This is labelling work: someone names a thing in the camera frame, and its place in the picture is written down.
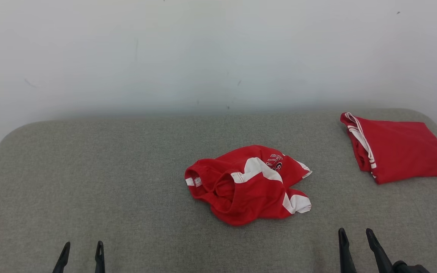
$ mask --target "clothing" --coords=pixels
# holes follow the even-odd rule
[[[361,171],[378,184],[416,176],[437,176],[437,138],[422,122],[371,121],[343,113],[340,121]]]
[[[217,218],[244,225],[257,218],[286,218],[311,209],[306,194],[291,187],[312,171],[276,149],[241,147],[216,159],[200,159],[185,171],[195,199]]]

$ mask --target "white stripe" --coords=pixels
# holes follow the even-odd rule
[[[308,171],[308,173],[304,177],[307,177],[311,174],[312,171],[310,171],[310,169],[305,164],[302,164],[299,161],[296,162],[298,162],[301,167],[303,167],[303,169]],[[269,166],[267,166],[266,163],[262,162],[259,157],[251,157],[250,159],[247,159],[244,166],[244,173],[237,172],[231,173],[230,175],[232,176],[235,183],[241,184],[246,183],[248,180],[260,173],[262,173],[262,176],[264,176],[264,178],[274,181],[280,181],[281,183],[283,183],[283,178],[281,178],[281,175],[277,171],[269,168]],[[294,214],[295,212],[304,213],[311,209],[311,203],[309,201],[309,198],[296,194],[293,195],[290,200],[288,195],[285,193],[283,206],[291,214]]]
[[[195,183],[193,183],[193,178],[186,178],[185,181],[187,182],[187,185],[195,185]]]
[[[296,162],[298,162],[299,164],[300,164],[300,166],[303,168],[303,169],[305,169],[305,170],[307,170],[308,171],[308,173],[307,174],[305,174],[305,175],[303,175],[303,177],[302,178],[307,178],[313,171],[311,171],[305,164],[302,164],[301,162],[299,162],[298,160],[295,160]]]
[[[297,194],[293,195],[291,200],[289,200],[288,195],[284,194],[283,206],[291,214],[294,214],[295,212],[305,213],[310,211],[311,202],[308,197]]]
[[[345,113],[345,116],[355,122],[355,124],[357,125],[357,127],[354,126],[347,126],[347,128],[349,128],[348,130],[352,133],[352,135],[354,135],[354,137],[360,142],[360,144],[362,145],[362,147],[364,147],[364,149],[367,151],[368,157],[369,157],[369,162],[371,163],[371,168],[375,169],[377,167],[377,164],[375,164],[375,159],[373,157],[373,152],[372,149],[369,145],[369,142],[367,141],[367,139],[365,138],[365,134],[362,130],[362,125],[360,124],[360,122],[358,121],[358,119],[351,113]]]

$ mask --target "gray upholstered table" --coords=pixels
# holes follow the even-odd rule
[[[344,227],[359,272],[376,271],[365,229],[389,257],[437,272],[437,178],[376,185],[359,171],[341,112],[48,121],[0,144],[0,272],[51,272],[71,241],[66,273],[339,272]],[[402,109],[353,111],[423,121]],[[183,179],[197,159],[260,144],[305,163],[295,185],[311,211],[243,227],[219,221]]]

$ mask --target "white backdrop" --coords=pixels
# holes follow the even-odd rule
[[[437,1],[0,0],[0,140],[83,114],[333,105],[437,122]]]

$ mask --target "garment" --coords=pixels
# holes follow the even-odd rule
[[[371,121],[343,113],[340,121],[361,171],[378,184],[416,176],[437,176],[437,138],[423,122]]]
[[[244,225],[257,218],[286,218],[311,209],[307,195],[291,187],[311,174],[299,161],[270,147],[252,145],[216,159],[200,159],[185,171],[195,199],[217,218]]]

